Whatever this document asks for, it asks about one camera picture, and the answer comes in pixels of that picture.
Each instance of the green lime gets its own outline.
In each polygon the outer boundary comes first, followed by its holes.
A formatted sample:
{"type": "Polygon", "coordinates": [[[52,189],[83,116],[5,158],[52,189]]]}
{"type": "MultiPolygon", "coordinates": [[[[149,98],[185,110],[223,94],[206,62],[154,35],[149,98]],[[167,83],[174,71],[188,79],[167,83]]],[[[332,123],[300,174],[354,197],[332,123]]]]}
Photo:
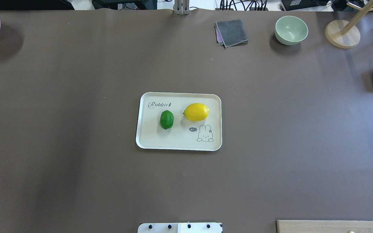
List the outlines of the green lime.
{"type": "Polygon", "coordinates": [[[171,111],[165,110],[161,113],[160,124],[163,129],[169,129],[174,125],[174,115],[171,111]]]}

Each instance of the wooden board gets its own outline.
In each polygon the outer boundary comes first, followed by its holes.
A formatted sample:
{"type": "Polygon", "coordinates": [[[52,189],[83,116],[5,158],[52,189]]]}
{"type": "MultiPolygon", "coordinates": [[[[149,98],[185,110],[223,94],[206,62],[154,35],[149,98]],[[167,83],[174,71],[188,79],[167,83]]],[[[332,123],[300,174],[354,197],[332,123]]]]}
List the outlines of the wooden board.
{"type": "Polygon", "coordinates": [[[348,21],[334,20],[324,29],[324,35],[334,46],[341,49],[352,49],[359,44],[361,34],[356,26],[353,26],[346,34],[342,34],[342,29],[348,25],[348,21]]]}
{"type": "Polygon", "coordinates": [[[277,220],[278,233],[373,233],[373,221],[277,220]]]}

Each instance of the lemon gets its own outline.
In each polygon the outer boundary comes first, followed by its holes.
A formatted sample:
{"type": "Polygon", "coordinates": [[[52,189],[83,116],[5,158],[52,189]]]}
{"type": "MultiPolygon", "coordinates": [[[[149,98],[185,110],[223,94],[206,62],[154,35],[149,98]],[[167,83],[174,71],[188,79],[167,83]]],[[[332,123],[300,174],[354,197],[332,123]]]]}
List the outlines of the lemon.
{"type": "Polygon", "coordinates": [[[210,109],[205,104],[195,103],[184,110],[184,116],[191,121],[202,121],[207,118],[210,109]]]}

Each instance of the cartoon bunny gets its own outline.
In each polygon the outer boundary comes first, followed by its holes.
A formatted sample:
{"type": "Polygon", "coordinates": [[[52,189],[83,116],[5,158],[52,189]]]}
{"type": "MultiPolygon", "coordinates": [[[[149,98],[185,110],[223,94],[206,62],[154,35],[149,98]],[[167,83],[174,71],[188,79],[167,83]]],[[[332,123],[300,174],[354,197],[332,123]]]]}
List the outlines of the cartoon bunny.
{"type": "Polygon", "coordinates": [[[197,141],[214,141],[210,125],[201,125],[197,141]]]}

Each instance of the towel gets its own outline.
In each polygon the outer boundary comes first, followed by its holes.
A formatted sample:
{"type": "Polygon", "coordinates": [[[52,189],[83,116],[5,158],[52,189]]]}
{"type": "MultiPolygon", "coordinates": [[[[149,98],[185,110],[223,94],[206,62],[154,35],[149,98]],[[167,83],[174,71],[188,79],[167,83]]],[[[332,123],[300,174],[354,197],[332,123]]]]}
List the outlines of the towel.
{"type": "Polygon", "coordinates": [[[218,21],[215,22],[215,26],[217,43],[224,45],[226,48],[248,42],[244,23],[241,19],[218,21]]]}

